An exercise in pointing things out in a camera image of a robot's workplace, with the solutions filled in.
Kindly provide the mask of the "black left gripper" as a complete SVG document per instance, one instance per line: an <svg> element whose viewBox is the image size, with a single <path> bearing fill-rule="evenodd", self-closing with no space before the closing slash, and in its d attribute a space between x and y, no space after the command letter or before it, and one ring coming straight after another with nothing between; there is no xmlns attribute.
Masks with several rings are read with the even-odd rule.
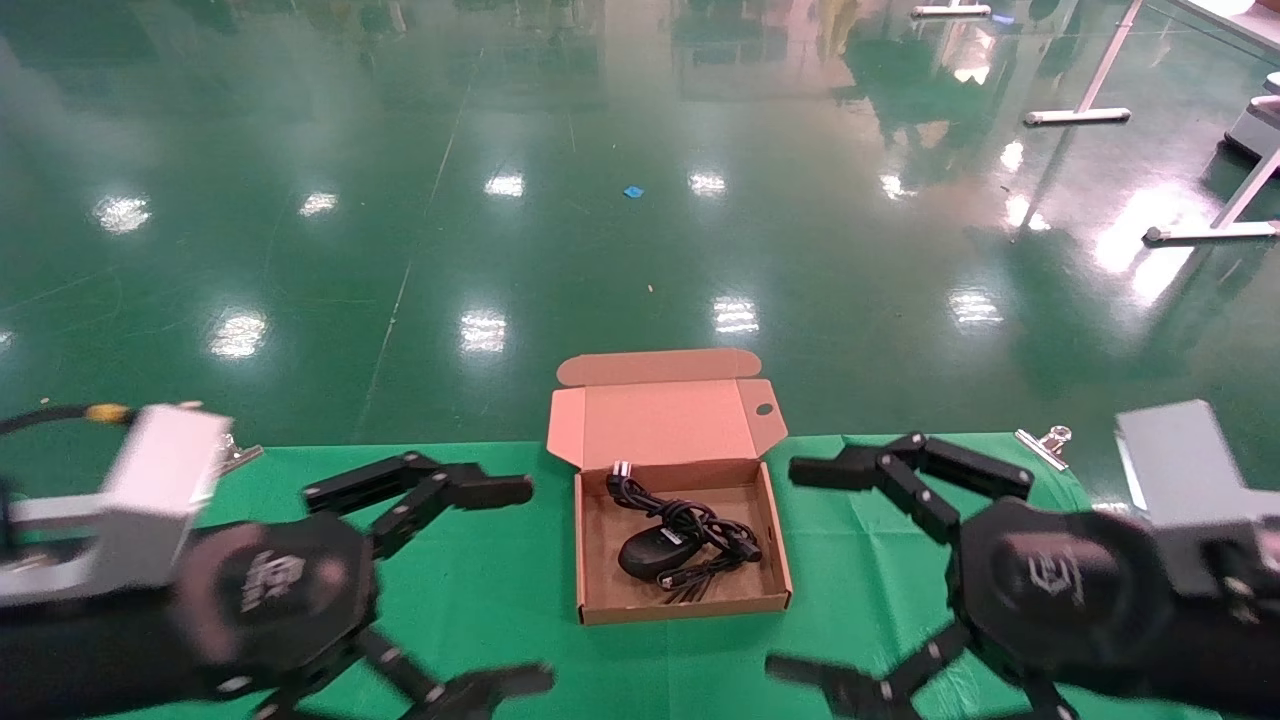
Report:
<svg viewBox="0 0 1280 720"><path fill-rule="evenodd" d="M445 682L366 628L374 557L394 556L448 509L503 509L532 495L527 475L404 452L306 486L315 515L195 532L180 556L180 637L196 676L210 696L274 691L252 719L351 717L301 703L357 661L404 697L403 719L492 719L508 700L545 694L556 684L545 664L481 667ZM366 536L339 518L387 501Z"/></svg>

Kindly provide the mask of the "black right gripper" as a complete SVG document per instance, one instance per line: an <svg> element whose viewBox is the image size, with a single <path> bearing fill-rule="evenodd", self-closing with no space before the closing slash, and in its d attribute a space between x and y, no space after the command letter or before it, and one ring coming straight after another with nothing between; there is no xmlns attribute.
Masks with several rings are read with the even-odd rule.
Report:
<svg viewBox="0 0 1280 720"><path fill-rule="evenodd" d="M923 475L1002 500L963 521ZM791 653L765 657L771 676L820 691L833 717L919 719L915 693L968 650L1027 697L1028 708L1004 719L1076 719L1052 682L1144 689L1172 618L1172 583L1142 524L1033 507L1024 502L1030 470L919 432L882 446L845 445L831 459L792 457L788 479L877 489L936 543L952 544L948 605L957 620L887 675Z"/></svg>

